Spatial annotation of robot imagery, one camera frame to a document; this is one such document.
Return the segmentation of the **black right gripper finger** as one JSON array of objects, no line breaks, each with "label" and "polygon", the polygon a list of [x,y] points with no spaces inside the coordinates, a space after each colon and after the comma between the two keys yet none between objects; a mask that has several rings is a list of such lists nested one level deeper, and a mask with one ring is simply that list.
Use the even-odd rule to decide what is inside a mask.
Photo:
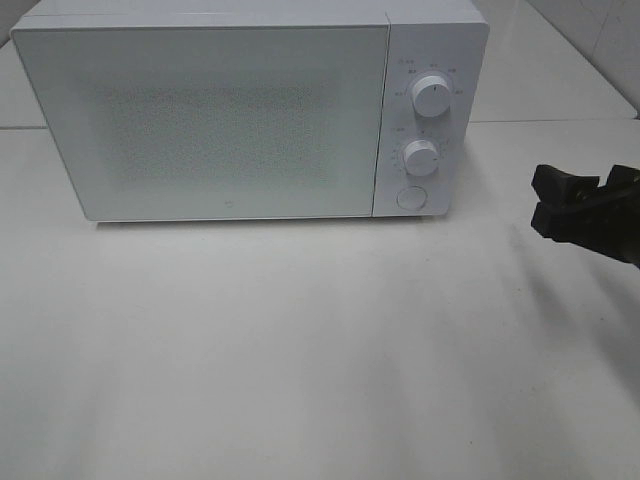
[{"label": "black right gripper finger", "polygon": [[538,165],[531,182],[538,199],[548,205],[570,205],[586,199],[599,187],[598,176],[569,174],[548,164]]},{"label": "black right gripper finger", "polygon": [[539,202],[531,226],[543,238],[639,267],[639,210],[629,202],[564,207]]}]

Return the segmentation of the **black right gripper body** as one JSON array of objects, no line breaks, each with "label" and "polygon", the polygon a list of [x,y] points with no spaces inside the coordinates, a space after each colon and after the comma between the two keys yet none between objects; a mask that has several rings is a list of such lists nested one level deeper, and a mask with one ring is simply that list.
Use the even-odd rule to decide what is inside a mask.
[{"label": "black right gripper body", "polygon": [[597,193],[600,215],[638,215],[639,170],[615,164]]}]

